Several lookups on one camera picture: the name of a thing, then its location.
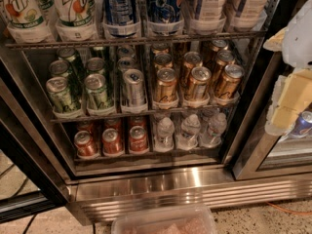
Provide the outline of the white rounded gripper body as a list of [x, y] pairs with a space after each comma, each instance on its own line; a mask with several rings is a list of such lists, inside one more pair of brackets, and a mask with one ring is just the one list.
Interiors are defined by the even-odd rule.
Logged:
[[284, 63], [312, 67], [312, 0], [307, 0], [286, 27], [282, 41]]

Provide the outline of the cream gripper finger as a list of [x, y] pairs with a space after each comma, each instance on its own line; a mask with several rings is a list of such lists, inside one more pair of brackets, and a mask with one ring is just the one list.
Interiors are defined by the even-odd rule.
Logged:
[[289, 76], [280, 75], [271, 100], [264, 129], [277, 137], [289, 130], [312, 102], [312, 70], [300, 69]]
[[263, 48], [265, 50], [272, 52], [281, 52], [285, 33], [286, 28], [284, 27], [281, 30], [279, 30], [275, 35], [267, 39], [263, 44]]

